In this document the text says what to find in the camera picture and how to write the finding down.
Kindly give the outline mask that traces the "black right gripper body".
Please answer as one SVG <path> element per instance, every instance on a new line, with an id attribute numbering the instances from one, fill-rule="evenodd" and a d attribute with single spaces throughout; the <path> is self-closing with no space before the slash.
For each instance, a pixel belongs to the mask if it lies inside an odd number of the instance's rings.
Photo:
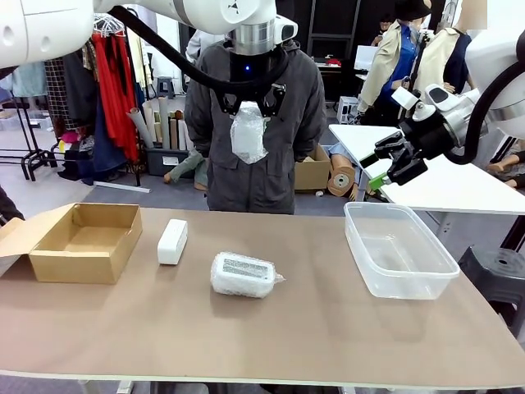
<path id="1" fill-rule="evenodd" d="M 420 121 L 415 117 L 406 118 L 399 126 L 404 138 L 412 145 L 416 158 L 433 159 L 454 147 L 454 139 L 439 112 Z"/>

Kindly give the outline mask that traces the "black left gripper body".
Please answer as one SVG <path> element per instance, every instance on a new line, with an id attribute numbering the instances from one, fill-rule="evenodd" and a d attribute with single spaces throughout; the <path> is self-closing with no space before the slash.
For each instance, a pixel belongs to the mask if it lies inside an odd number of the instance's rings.
<path id="1" fill-rule="evenodd" d="M 254 56 L 230 52 L 230 82 L 256 80 L 265 76 L 273 68 L 276 57 L 277 49 Z"/>

